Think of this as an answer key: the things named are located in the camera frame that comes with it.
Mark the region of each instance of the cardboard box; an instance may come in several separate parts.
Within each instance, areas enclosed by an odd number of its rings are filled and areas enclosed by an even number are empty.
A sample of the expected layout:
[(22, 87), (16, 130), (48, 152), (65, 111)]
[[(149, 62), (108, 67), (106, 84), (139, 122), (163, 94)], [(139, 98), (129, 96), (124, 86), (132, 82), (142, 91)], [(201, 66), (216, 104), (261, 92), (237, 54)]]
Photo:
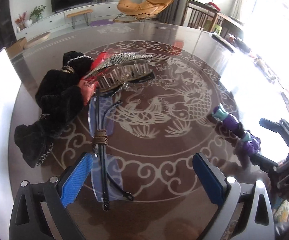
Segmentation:
[(12, 44), (9, 48), (7, 48), (7, 53), (10, 59), (18, 55), (24, 50), (24, 46), (27, 44), (26, 38), (21, 38)]

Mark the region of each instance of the white cabinet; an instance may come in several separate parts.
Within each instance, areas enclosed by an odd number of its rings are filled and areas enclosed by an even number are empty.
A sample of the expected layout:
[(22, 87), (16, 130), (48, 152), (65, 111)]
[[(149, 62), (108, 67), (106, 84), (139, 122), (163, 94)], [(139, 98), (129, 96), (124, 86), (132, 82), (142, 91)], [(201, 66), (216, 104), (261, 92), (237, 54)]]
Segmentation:
[[(30, 39), (45, 32), (55, 32), (65, 28), (72, 28), (71, 18), (67, 18), (67, 15), (70, 13), (83, 11), (91, 8), (93, 12), (88, 13), (89, 22), (113, 18), (114, 15), (120, 14), (120, 11), (117, 9), (117, 4), (117, 2), (98, 3), (93, 5), (81, 6), (51, 15), (23, 29), (21, 32), (16, 33), (16, 38), (17, 40), (19, 40), (23, 37), (26, 37), (27, 41), (29, 41)], [(79, 24), (86, 24), (83, 15), (79, 15), (76, 17), (75, 24), (76, 26)]]

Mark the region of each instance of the green stool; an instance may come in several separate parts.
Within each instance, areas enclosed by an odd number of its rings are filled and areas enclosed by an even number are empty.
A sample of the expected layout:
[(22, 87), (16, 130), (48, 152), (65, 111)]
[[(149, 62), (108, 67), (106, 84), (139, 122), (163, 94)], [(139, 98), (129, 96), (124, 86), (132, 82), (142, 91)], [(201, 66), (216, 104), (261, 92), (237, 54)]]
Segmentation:
[[(205, 23), (205, 25), (203, 26), (203, 30), (205, 30), (205, 31), (206, 31), (206, 30), (209, 30), (210, 25), (211, 25), (211, 20), (207, 20), (206, 23)], [(220, 25), (218, 25), (218, 24), (215, 24), (215, 25), (214, 25), (214, 29), (213, 29), (212, 32), (215, 32), (215, 33), (217, 33), (218, 35), (220, 35), (221, 31), (222, 31), (222, 27), (221, 27)]]

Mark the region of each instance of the glass tabletop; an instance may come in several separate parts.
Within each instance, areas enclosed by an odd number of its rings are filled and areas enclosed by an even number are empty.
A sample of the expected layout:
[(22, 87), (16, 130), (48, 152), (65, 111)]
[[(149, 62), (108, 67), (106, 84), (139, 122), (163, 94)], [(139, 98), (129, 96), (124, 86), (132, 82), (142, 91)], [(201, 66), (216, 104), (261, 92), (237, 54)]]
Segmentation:
[(13, 64), (23, 85), (9, 147), (14, 196), (22, 180), (37, 183), (59, 176), (82, 152), (91, 151), (88, 106), (55, 140), (41, 167), (27, 166), (12, 136), (17, 125), (38, 119), (34, 102), (38, 85), (48, 70), (61, 68), (62, 55), (71, 50), (92, 58), (112, 48), (152, 54), (149, 68), (155, 74), (155, 79), (130, 85), (108, 99), (107, 103), (123, 104), (109, 116), (107, 154), (115, 157), (123, 188), (135, 200), (115, 200), (104, 212), (89, 176), (68, 206), (87, 239), (196, 239), (217, 210), (192, 169), (197, 152), (239, 182), (267, 181), (258, 166), (243, 164), (234, 155), (236, 137), (210, 113), (223, 104), (261, 139), (264, 156), (281, 161), (288, 154), (285, 142), (259, 125), (260, 118), (289, 121), (281, 87), (268, 82), (251, 58), (231, 53), (211, 35), (158, 23), (112, 24), (65, 34), (17, 56)]

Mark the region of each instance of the purple hair clip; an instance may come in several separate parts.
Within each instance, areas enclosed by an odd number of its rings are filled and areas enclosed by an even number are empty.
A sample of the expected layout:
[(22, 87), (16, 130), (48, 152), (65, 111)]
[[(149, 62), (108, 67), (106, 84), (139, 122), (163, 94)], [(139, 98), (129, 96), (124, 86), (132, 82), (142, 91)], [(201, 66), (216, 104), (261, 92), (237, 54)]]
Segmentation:
[(255, 137), (250, 133), (250, 130), (244, 130), (242, 123), (240, 123), (235, 116), (229, 114), (220, 104), (213, 109), (212, 116), (219, 119), (225, 128), (238, 136), (243, 143), (242, 149), (249, 156), (255, 153), (260, 153), (260, 138)]

